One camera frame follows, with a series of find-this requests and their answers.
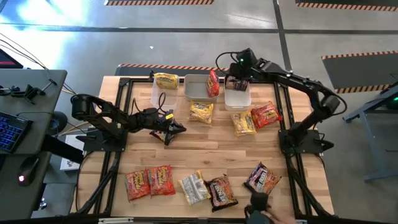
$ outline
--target concrete floor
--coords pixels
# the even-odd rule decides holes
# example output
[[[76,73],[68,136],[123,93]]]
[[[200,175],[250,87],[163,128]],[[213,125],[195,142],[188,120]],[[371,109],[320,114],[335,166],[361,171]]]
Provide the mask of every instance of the concrete floor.
[[[279,0],[279,4],[285,29],[398,29],[398,12],[301,8],[295,7],[293,0]],[[97,95],[102,77],[114,75],[120,63],[214,66],[218,54],[250,47],[258,57],[284,65],[278,34],[237,34],[214,30],[276,29],[272,0],[216,0],[209,6],[130,7],[104,6],[99,0],[8,0],[0,13],[0,22],[3,34],[30,50],[48,68],[67,70],[67,83],[78,93]],[[21,29],[19,24],[214,29],[210,32],[160,33],[86,32],[82,28],[81,32],[48,32],[37,26]],[[295,73],[321,80],[330,88],[330,80],[320,59],[322,55],[398,49],[398,35],[287,34],[286,40]],[[25,66],[37,68],[23,58],[11,55]],[[228,57],[220,60],[221,67],[227,67],[229,63]],[[376,95],[377,92],[342,95],[349,105],[347,113]],[[66,113],[71,123],[78,124],[70,117],[69,97],[66,93],[61,94],[57,110]],[[318,128],[326,134],[327,140],[335,143],[335,147],[324,156],[335,213],[343,218],[397,223],[398,179],[363,182],[363,175],[374,171],[375,166],[361,122],[345,124],[341,116],[336,116]],[[56,169],[59,159],[54,158],[52,162],[53,169]],[[56,173],[51,172],[46,180],[58,184],[74,181],[73,174],[60,178]],[[57,214],[64,214],[64,211],[53,213]]]

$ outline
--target keyboard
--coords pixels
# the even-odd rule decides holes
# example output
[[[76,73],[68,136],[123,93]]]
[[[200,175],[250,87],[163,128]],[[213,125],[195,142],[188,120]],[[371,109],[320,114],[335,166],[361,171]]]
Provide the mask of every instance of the keyboard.
[[[13,153],[33,121],[0,112],[0,150]]]

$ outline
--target desk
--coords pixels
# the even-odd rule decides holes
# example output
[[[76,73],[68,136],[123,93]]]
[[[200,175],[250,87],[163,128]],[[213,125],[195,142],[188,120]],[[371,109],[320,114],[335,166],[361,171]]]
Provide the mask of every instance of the desk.
[[[45,91],[45,96],[36,96],[33,99],[35,105],[23,98],[0,96],[0,110],[13,115],[25,111],[53,113],[67,73],[64,70],[49,70],[49,75],[58,85],[49,86]],[[0,85],[4,88],[14,85],[21,91],[24,91],[28,84],[41,89],[49,82],[45,70],[0,69],[0,76]],[[40,152],[52,119],[51,114],[24,113],[20,116],[33,123],[14,154],[6,155],[6,160],[0,170],[0,220],[31,217],[35,206],[39,204],[38,200],[41,199],[43,180],[51,158],[50,152]],[[36,154],[40,159],[35,179],[29,186],[21,187],[17,183],[17,174],[24,159],[32,154]]]
[[[45,70],[0,69],[0,85],[4,88],[18,86],[21,91],[24,91],[28,84],[41,89],[49,83],[47,75]],[[49,75],[58,85],[50,85],[45,90],[45,96],[36,96],[33,99],[35,105],[23,98],[0,96],[0,111],[11,115],[25,111],[53,113],[61,93],[62,85],[67,77],[67,72],[65,70],[49,70]],[[24,140],[14,151],[14,154],[36,154],[40,151],[52,116],[47,113],[24,113],[20,117],[29,119],[33,123]]]
[[[119,79],[120,77],[104,77],[99,97],[115,102]],[[136,98],[138,107],[144,109],[152,106],[150,104],[151,92],[151,83],[134,84],[132,97]],[[126,93],[123,93],[120,108],[124,106],[125,96]],[[253,84],[251,97],[252,107],[263,105],[269,100],[275,102],[274,87]],[[304,119],[310,113],[308,97],[297,90],[290,90],[290,97],[295,119],[297,121]],[[176,120],[187,128],[187,131],[178,134],[169,146],[164,146],[158,139],[149,135],[149,130],[129,134],[126,151],[121,157],[111,215],[113,217],[243,218],[243,208],[249,204],[251,196],[251,193],[243,187],[243,182],[260,161],[275,174],[283,177],[271,192],[269,203],[276,210],[293,214],[285,158],[280,153],[277,137],[279,124],[270,124],[256,135],[235,137],[230,115],[236,112],[224,109],[224,93],[221,89],[218,101],[215,103],[211,125],[188,121],[189,106],[190,102],[184,98],[183,85],[180,84],[178,108],[174,115]],[[87,201],[98,185],[103,157],[103,152],[94,152],[83,164],[79,179],[79,206]],[[324,208],[333,213],[322,163],[313,155],[304,154],[302,159],[309,189]],[[146,196],[131,203],[127,201],[124,174],[167,164],[172,166],[174,187],[177,192],[175,195],[152,198]],[[178,180],[193,174],[198,169],[202,170],[205,180],[227,174],[239,204],[214,213],[211,212],[211,204],[207,200],[189,206]],[[101,204],[103,208],[107,194],[108,190],[105,189]],[[298,191],[298,195],[300,208],[303,210],[301,191]]]

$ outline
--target orange snack bag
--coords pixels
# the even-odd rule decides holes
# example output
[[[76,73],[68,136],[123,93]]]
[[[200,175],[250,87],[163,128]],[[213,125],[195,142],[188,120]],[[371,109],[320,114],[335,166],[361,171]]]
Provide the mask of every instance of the orange snack bag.
[[[209,78],[207,79],[207,94],[209,97],[218,96],[220,91],[220,84],[218,83],[218,76],[215,71],[210,71]]]
[[[171,166],[160,166],[147,169],[150,183],[150,195],[175,194]]]
[[[145,170],[134,171],[124,176],[127,198],[129,202],[150,194],[147,172]]]
[[[253,108],[251,110],[251,116],[253,117],[254,125],[257,129],[275,121],[282,121],[282,117],[271,101],[264,106]]]

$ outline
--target computer mouse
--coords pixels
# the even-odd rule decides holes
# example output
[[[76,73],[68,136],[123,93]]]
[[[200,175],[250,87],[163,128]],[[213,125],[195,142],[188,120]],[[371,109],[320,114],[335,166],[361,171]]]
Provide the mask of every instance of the computer mouse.
[[[17,177],[20,186],[27,187],[33,182],[38,164],[37,156],[30,156],[22,162]]]

